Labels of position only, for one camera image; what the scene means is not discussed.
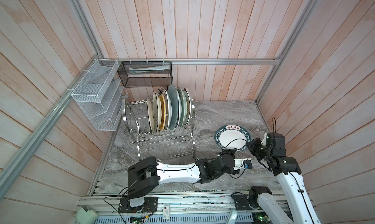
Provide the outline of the green rim lettered plate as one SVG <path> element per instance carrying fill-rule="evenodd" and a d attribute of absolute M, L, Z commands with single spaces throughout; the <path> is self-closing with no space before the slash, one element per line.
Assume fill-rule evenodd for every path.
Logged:
<path fill-rule="evenodd" d="M 242 126 L 225 125 L 214 134 L 216 145 L 222 149 L 244 151 L 247 149 L 246 142 L 252 140 L 250 132 Z"/>

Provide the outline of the stainless steel dish rack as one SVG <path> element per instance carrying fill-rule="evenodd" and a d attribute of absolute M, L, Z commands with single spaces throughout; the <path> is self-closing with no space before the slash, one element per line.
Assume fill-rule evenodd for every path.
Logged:
<path fill-rule="evenodd" d="M 146 100 L 125 103 L 124 122 L 130 135 L 131 142 L 138 150 L 138 158 L 145 159 L 155 156 L 157 161 L 167 161 L 179 157 L 195 156 L 196 144 L 194 139 L 195 109 L 191 99 L 191 118 L 187 125 L 179 127 L 181 102 L 178 94 L 179 118 L 175 129 L 159 130 L 160 100 L 158 92 L 158 131 L 150 133 Z"/>

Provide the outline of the orange sunburst plate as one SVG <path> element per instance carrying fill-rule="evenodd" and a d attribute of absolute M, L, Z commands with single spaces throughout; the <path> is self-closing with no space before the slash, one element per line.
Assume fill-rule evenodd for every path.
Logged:
<path fill-rule="evenodd" d="M 187 102 L 187 113 L 186 113 L 186 118 L 185 118 L 185 121 L 184 121 L 184 125 L 187 125 L 189 123 L 189 121 L 190 121 L 190 118 L 191 118 L 192 103 L 191 103 L 191 97 L 190 97 L 189 90 L 187 88 L 185 88 L 183 90 L 183 93 L 185 95 L 186 102 Z"/>
<path fill-rule="evenodd" d="M 171 123 L 171 100 L 166 89 L 163 90 L 163 95 L 165 96 L 165 103 L 166 103 L 166 123 L 165 123 L 165 130 L 168 130 Z"/>

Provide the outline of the yellow woven coaster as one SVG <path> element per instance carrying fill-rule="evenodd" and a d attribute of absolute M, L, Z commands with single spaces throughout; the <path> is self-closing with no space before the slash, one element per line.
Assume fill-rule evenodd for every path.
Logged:
<path fill-rule="evenodd" d="M 165 129 L 166 125 L 166 117 L 167 117 L 167 112 L 166 112 L 166 100 L 163 94 L 159 96 L 160 100 L 160 125 L 159 125 L 159 130 L 163 131 Z"/>

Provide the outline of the white green clover plate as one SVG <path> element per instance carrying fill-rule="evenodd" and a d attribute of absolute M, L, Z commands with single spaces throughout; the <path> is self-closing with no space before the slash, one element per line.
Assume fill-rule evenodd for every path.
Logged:
<path fill-rule="evenodd" d="M 180 87 L 177 87 L 177 92 L 179 94 L 180 102 L 181 102 L 181 116 L 180 116 L 180 121 L 179 121 L 179 127 L 183 126 L 183 122 L 185 120 L 185 110 L 186 110 L 186 102 L 185 102 L 185 97 L 183 94 L 183 90 Z"/>

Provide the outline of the large teal plate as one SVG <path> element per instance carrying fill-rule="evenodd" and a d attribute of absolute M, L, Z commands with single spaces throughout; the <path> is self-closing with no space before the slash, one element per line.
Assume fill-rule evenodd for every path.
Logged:
<path fill-rule="evenodd" d="M 168 87 L 168 95 L 171 101 L 171 121 L 169 129 L 173 130 L 177 127 L 179 118 L 178 93 L 176 87 L 173 84 Z"/>

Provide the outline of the black round plate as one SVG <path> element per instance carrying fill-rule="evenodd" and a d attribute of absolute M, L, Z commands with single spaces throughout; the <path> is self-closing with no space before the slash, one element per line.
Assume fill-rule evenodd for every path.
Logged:
<path fill-rule="evenodd" d="M 149 125 L 150 125 L 150 133 L 152 134 L 154 132 L 154 118 L 153 118 L 153 107 L 150 99 L 146 99 L 147 102 L 147 113 L 148 113 L 148 119 L 149 119 Z"/>

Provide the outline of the cream floral plate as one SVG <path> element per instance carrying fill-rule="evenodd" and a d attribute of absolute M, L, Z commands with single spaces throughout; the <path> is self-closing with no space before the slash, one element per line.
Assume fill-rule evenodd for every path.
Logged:
<path fill-rule="evenodd" d="M 153 92 L 153 96 L 152 96 L 152 110 L 153 110 L 152 117 L 154 120 L 153 132 L 157 132 L 158 131 L 158 95 L 156 92 Z"/>

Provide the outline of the light blue flower plate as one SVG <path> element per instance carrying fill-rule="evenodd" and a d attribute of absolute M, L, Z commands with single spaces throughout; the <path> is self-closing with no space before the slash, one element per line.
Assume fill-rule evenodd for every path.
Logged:
<path fill-rule="evenodd" d="M 190 98 L 189 98 L 188 90 L 186 88 L 183 90 L 183 94 L 184 94 L 185 102 L 186 102 L 185 120 L 183 122 L 183 125 L 185 126 L 188 124 L 189 117 L 190 117 Z"/>

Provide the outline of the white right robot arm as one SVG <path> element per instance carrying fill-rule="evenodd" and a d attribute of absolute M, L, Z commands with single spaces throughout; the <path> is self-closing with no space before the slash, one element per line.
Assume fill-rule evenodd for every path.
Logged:
<path fill-rule="evenodd" d="M 247 143 L 258 162 L 273 173 L 287 198 L 290 218 L 277 203 L 271 190 L 265 186 L 252 186 L 248 195 L 249 206 L 262 209 L 274 224 L 320 224 L 318 215 L 306 191 L 302 172 L 293 157 L 286 156 L 285 137 L 279 133 L 265 133 L 264 139 L 256 138 Z"/>

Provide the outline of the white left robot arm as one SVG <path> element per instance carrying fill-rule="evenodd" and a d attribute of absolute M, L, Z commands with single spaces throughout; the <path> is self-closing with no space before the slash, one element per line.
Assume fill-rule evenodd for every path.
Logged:
<path fill-rule="evenodd" d="M 205 184 L 224 174 L 235 175 L 240 169 L 252 169 L 250 159 L 236 159 L 236 149 L 222 150 L 215 158 L 197 159 L 194 163 L 175 165 L 157 162 L 147 157 L 128 168 L 127 198 L 130 207 L 144 204 L 144 197 L 161 184 L 189 183 Z"/>

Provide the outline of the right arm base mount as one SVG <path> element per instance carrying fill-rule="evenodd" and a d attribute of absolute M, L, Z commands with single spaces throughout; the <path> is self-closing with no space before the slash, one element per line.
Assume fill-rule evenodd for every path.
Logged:
<path fill-rule="evenodd" d="M 235 209 L 238 210 L 259 210 L 258 205 L 251 205 L 248 200 L 248 195 L 241 192 L 235 192 L 231 194 L 231 198 L 234 200 Z"/>

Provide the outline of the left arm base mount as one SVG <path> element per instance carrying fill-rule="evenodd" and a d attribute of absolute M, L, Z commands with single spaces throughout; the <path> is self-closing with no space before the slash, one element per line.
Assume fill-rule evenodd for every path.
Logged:
<path fill-rule="evenodd" d="M 140 198 L 121 198 L 118 211 L 119 213 L 135 213 L 135 212 L 150 212 L 157 211 L 158 198 L 157 197 L 140 197 Z"/>

